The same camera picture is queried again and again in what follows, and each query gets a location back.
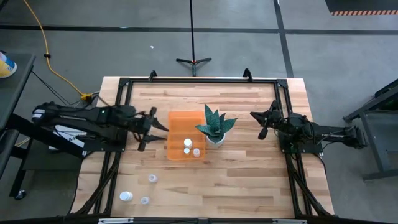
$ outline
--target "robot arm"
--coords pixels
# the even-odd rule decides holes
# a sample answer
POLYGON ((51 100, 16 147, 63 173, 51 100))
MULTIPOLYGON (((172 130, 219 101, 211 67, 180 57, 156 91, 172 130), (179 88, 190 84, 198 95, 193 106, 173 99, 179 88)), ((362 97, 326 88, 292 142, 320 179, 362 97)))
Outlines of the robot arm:
POLYGON ((50 102, 37 106, 32 114, 32 121, 40 126, 62 125, 87 132, 87 136, 78 137, 85 142, 85 147, 88 143, 90 148, 99 147, 103 151, 113 151, 114 146, 120 146, 126 138, 125 131, 132 132, 140 142, 139 151, 145 149, 146 143, 165 139, 148 135, 151 126, 169 131, 155 117, 154 107, 145 114, 136 113, 135 107, 129 105, 81 109, 50 102))
POLYGON ((309 121, 306 116, 297 113, 292 113, 289 117, 283 118, 282 110, 275 100, 269 110, 265 112, 250 112, 250 114, 263 127, 259 134, 259 139, 264 139, 268 133, 267 129, 273 128, 296 148, 300 148, 309 142, 318 145, 322 141, 341 142, 356 149, 366 146, 364 135, 356 126, 320 126, 309 121))

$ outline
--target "green leaves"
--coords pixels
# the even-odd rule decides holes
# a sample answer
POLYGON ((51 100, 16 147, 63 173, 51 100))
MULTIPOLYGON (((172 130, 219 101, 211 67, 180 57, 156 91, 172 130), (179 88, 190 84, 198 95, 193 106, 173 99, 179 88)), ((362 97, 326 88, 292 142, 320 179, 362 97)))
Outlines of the green leaves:
POLYGON ((196 125, 195 127, 215 143, 222 140, 224 134, 234 126, 237 120, 235 118, 225 121, 225 113, 219 116, 218 110, 213 113, 207 105, 205 105, 205 116, 207 125, 196 125))

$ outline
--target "concrete floor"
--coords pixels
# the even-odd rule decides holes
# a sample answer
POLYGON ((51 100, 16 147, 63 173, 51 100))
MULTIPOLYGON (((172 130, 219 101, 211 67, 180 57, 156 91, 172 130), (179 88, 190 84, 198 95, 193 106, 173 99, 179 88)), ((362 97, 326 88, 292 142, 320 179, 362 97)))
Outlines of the concrete floor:
MULTIPOLYGON (((30 0, 43 24, 65 26, 189 27, 184 0, 30 0)), ((277 28, 272 0, 193 0, 195 25, 212 28, 277 28)), ((324 1, 280 0, 286 29, 397 30, 397 16, 332 17, 324 1)), ((0 12, 2 24, 35 24, 22 0, 9 1, 0 12)), ((84 92, 97 91, 105 75, 189 76, 175 58, 190 59, 189 33, 167 32, 46 32, 52 66, 84 92)), ((197 33, 197 58, 213 60, 199 76, 238 77, 248 67, 255 77, 286 77, 278 34, 197 33)), ((397 78, 396 36, 288 35, 294 76, 304 78, 314 120, 345 125, 341 119, 397 78)), ((34 70, 65 96, 78 95, 52 75, 42 57, 39 31, 0 30, 0 49, 38 56, 34 70)), ((16 112, 28 118, 45 101, 59 101, 31 76, 16 112)), ((332 144, 325 152, 331 198, 345 218, 396 222, 398 178, 363 182, 376 171, 369 148, 357 151, 332 144)), ((0 219, 48 217, 68 212, 76 172, 36 171, 28 174, 22 201, 9 198, 16 173, 13 160, 0 181, 0 219)))

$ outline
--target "plant pot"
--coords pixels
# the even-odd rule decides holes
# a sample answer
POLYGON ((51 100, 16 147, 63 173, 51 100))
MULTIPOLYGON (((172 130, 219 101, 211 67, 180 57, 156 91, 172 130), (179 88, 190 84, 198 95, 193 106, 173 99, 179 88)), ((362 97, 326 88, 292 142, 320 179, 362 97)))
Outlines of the plant pot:
POLYGON ((224 143, 224 140, 225 140, 225 134, 224 137, 219 142, 213 142, 212 140, 210 140, 209 136, 206 136, 207 145, 210 147, 220 147, 224 143))

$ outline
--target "orange container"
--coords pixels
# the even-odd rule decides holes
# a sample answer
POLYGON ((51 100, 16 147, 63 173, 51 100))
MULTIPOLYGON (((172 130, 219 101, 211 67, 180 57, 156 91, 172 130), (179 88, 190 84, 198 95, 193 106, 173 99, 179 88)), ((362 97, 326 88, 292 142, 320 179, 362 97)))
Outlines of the orange container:
POLYGON ((205 124, 203 111, 170 111, 169 136, 167 138, 167 158, 173 161, 188 161, 203 159, 206 154, 205 135, 195 128, 198 124, 205 124), (184 140, 192 140, 189 155, 184 153, 184 140), (194 157, 193 150, 200 150, 200 156, 194 157))

